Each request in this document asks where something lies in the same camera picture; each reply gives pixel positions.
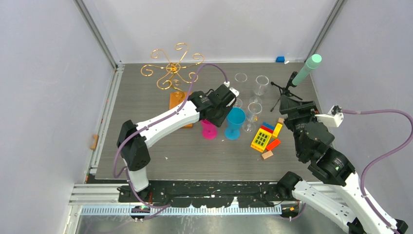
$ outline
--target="glass rim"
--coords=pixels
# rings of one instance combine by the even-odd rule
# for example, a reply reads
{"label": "glass rim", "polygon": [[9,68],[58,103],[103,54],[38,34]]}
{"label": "glass rim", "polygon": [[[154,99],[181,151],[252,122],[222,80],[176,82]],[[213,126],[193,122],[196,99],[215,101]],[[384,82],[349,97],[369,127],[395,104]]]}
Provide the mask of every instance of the glass rim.
{"label": "glass rim", "polygon": [[[239,80],[237,79],[237,76],[241,75],[243,78],[245,77],[245,80]],[[237,74],[235,74],[235,80],[238,82],[245,82],[248,79],[247,75],[245,73],[239,72]]]}
{"label": "glass rim", "polygon": [[[259,77],[265,77],[265,79],[267,80],[267,82],[266,82],[265,84],[259,83],[259,82],[258,82],[258,78],[259,78]],[[268,77],[266,77],[266,76],[264,76],[264,75],[257,76],[257,78],[255,78],[255,81],[256,81],[257,84],[259,84],[259,85],[268,85],[268,83],[270,82],[270,80],[268,79]]]}
{"label": "glass rim", "polygon": [[[251,111],[251,109],[249,108],[249,106],[251,104],[259,105],[259,107],[261,108],[260,111],[259,112]],[[258,115],[259,113],[261,113],[263,111],[263,106],[261,104],[259,104],[258,102],[252,102],[252,103],[248,104],[248,111],[251,112],[253,115]]]}

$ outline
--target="pink cup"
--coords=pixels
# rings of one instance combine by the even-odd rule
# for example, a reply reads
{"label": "pink cup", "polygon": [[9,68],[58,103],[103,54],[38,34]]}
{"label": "pink cup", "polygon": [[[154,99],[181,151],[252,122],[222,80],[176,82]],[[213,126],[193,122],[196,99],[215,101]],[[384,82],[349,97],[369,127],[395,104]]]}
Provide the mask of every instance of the pink cup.
{"label": "pink cup", "polygon": [[217,127],[208,120],[201,120],[201,125],[203,127],[202,136],[205,139],[212,140],[218,135]]}

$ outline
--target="yellow block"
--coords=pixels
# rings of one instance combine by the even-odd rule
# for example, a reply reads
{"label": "yellow block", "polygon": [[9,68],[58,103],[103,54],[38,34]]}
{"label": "yellow block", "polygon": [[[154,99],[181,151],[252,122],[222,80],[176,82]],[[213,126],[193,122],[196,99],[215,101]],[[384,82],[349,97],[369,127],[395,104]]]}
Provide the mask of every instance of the yellow block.
{"label": "yellow block", "polygon": [[282,124],[277,123],[277,125],[275,126],[275,129],[274,129],[271,137],[272,137],[272,138],[277,138],[277,137],[278,137],[278,134],[279,134],[280,131],[281,131],[281,128],[282,128]]}
{"label": "yellow block", "polygon": [[251,148],[258,150],[259,152],[264,152],[269,140],[271,139],[271,133],[267,132],[266,130],[260,128],[255,134],[254,139],[251,143]]}

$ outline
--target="green tube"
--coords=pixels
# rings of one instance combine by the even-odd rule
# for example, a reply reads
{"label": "green tube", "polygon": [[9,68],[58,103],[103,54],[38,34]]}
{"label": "green tube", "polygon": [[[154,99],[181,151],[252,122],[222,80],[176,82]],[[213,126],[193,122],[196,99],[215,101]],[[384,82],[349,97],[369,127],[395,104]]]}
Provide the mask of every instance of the green tube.
{"label": "green tube", "polygon": [[319,67],[320,63],[321,56],[318,54],[314,54],[309,59],[307,59],[300,72],[298,72],[296,77],[293,79],[293,86],[295,87],[299,85],[308,76],[308,74],[310,74],[311,71]]}

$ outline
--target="wine glass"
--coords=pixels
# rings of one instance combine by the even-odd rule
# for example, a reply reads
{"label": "wine glass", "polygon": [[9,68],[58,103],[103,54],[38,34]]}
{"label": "wine glass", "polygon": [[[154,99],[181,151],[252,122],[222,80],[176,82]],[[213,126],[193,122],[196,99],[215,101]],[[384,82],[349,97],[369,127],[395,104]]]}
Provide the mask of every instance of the wine glass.
{"label": "wine glass", "polygon": [[258,102],[259,104],[262,104],[263,101],[261,100],[260,96],[264,95],[264,93],[267,92],[268,84],[269,84],[268,77],[257,76],[257,78],[255,79],[255,85],[253,88],[255,96],[249,99],[249,103]]}
{"label": "wine glass", "polygon": [[246,80],[248,77],[244,73],[237,73],[235,75],[235,83],[234,83],[234,88],[240,92],[240,94],[237,97],[237,101],[234,104],[234,107],[241,108],[243,106],[243,101],[241,100],[240,96],[244,93],[245,89],[245,84]]}
{"label": "wine glass", "polygon": [[243,129],[247,133],[251,133],[255,131],[255,123],[258,120],[261,112],[263,111],[263,106],[258,102],[252,102],[248,105],[247,112],[246,112],[246,119],[248,122],[243,124]]}

